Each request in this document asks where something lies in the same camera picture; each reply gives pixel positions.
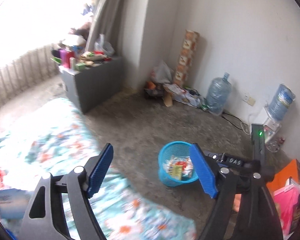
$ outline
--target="screw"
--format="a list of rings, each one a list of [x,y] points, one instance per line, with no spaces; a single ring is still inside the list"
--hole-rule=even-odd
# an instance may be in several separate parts
[[[261,178],[261,175],[260,175],[259,173],[255,172],[255,173],[253,173],[253,177],[254,177],[255,179],[260,179],[260,178]]]
[[[228,174],[228,173],[229,173],[229,169],[226,168],[226,167],[222,167],[222,168],[220,169],[220,172],[223,173],[223,174]]]
[[[77,166],[77,167],[74,168],[73,171],[75,173],[81,173],[81,172],[83,172],[83,170],[84,170],[84,168],[82,166]]]
[[[48,179],[48,178],[50,178],[50,176],[51,176],[50,172],[45,172],[44,174],[42,174],[43,179]]]

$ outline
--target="bed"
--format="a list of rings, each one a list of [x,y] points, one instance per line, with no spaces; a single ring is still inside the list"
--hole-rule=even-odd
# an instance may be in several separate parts
[[[4,186],[25,187],[21,181],[26,178],[27,190],[34,190],[42,172],[66,174],[102,148],[75,106],[67,99],[54,99],[0,135],[0,170],[9,177],[3,180]],[[16,171],[20,175],[11,178],[9,173]],[[193,220],[143,198],[113,166],[89,201],[107,239],[195,239]],[[66,195],[63,205],[70,236],[79,240]],[[18,235],[21,220],[2,223]]]

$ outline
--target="white wall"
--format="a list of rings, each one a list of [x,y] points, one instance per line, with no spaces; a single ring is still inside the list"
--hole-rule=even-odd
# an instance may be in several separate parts
[[[253,120],[279,83],[296,94],[283,122],[283,150],[300,160],[300,8],[294,0],[181,0],[169,65],[175,68],[185,29],[201,34],[188,84],[206,95],[211,80],[230,74],[226,109]],[[247,92],[252,107],[241,100]]]
[[[148,0],[124,0],[119,33],[119,52],[127,68],[126,84],[136,88]]]
[[[144,86],[152,68],[167,62],[180,0],[148,0],[140,55],[138,87]]]

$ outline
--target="plastic bag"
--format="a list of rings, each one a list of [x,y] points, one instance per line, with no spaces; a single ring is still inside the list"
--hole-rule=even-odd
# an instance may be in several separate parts
[[[167,64],[161,60],[159,65],[155,66],[151,72],[151,81],[159,84],[170,84],[172,82],[172,72]]]
[[[288,185],[274,192],[274,202],[279,205],[279,217],[284,236],[289,235],[292,224],[294,206],[298,203],[300,190],[294,185]]]
[[[94,44],[95,51],[102,51],[105,55],[111,57],[114,54],[114,49],[111,44],[105,41],[105,35],[100,34],[99,38]]]

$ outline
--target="pink bottle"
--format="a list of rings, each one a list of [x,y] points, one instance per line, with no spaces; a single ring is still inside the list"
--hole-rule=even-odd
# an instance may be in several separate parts
[[[61,61],[62,61],[63,67],[70,68],[70,58],[75,57],[74,52],[66,50],[66,49],[62,49],[60,51],[60,56],[61,56]]]

